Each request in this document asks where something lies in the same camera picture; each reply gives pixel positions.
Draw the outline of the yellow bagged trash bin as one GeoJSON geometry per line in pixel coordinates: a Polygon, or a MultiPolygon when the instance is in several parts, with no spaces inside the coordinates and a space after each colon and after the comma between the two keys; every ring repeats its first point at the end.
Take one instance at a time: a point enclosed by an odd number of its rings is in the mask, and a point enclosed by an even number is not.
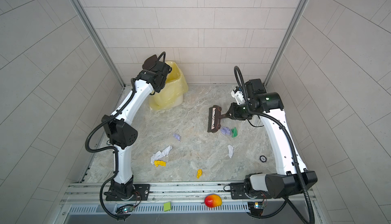
{"type": "Polygon", "coordinates": [[[166,62],[172,71],[168,74],[165,87],[149,97],[149,106],[155,111],[168,110],[183,103],[183,95],[188,92],[188,84],[176,62],[166,62]]]}

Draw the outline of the brown hand brush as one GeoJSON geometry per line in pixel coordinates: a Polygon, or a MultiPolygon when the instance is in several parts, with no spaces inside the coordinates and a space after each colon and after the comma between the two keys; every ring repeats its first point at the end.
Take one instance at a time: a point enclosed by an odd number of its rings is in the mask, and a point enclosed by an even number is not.
{"type": "Polygon", "coordinates": [[[226,118],[226,114],[222,114],[222,108],[213,105],[209,108],[207,132],[216,133],[221,129],[221,120],[226,118]]]}

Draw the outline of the dark brown dustpan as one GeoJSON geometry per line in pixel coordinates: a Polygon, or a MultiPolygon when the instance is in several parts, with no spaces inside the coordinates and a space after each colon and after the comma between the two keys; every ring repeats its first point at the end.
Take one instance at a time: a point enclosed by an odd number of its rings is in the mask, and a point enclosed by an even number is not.
{"type": "Polygon", "coordinates": [[[153,55],[153,56],[147,58],[144,61],[144,64],[142,65],[142,69],[145,69],[145,70],[152,69],[156,65],[157,61],[158,61],[157,55],[153,55]]]}

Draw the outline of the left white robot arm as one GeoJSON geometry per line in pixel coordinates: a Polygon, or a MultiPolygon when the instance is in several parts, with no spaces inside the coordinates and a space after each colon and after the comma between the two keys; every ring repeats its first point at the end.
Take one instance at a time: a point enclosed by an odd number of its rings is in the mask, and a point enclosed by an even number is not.
{"type": "Polygon", "coordinates": [[[114,177],[109,180],[111,186],[108,196],[129,199],[133,195],[133,173],[131,170],[131,149],[136,142],[138,132],[131,124],[144,100],[149,95],[159,93],[166,84],[172,68],[160,61],[164,55],[153,55],[145,60],[142,71],[131,80],[131,91],[119,107],[102,118],[102,122],[87,136],[85,149],[90,153],[113,150],[115,154],[114,177]],[[92,149],[90,140],[101,127],[109,138],[110,145],[92,149]]]}

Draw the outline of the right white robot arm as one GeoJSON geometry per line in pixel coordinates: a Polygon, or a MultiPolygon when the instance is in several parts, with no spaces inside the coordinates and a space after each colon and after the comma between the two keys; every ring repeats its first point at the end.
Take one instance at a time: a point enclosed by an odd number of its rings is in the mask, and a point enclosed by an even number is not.
{"type": "Polygon", "coordinates": [[[243,95],[240,110],[248,115],[260,117],[276,161],[274,174],[255,173],[246,176],[245,194],[252,199],[258,196],[284,199],[283,204],[289,205],[303,223],[315,223],[308,189],[317,182],[317,175],[307,169],[296,150],[280,95],[276,92],[266,93],[259,79],[245,82],[238,66],[234,67],[234,74],[239,92],[243,95]],[[304,196],[308,218],[305,218],[289,200],[289,196],[299,193],[304,196]]]}

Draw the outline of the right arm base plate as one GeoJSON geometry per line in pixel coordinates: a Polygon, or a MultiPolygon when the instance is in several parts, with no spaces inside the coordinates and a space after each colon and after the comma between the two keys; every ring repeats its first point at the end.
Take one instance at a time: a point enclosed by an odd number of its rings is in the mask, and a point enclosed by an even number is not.
{"type": "Polygon", "coordinates": [[[229,191],[231,193],[231,198],[233,200],[247,200],[247,199],[254,198],[246,193],[245,183],[243,181],[231,182],[229,184],[229,187],[230,187],[229,191]]]}

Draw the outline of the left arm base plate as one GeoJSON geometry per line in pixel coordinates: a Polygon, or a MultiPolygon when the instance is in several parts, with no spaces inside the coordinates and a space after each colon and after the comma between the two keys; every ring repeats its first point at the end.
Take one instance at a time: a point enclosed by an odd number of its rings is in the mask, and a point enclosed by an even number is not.
{"type": "Polygon", "coordinates": [[[106,201],[146,201],[150,190],[149,184],[135,184],[133,192],[128,197],[119,197],[113,190],[104,191],[106,201]]]}

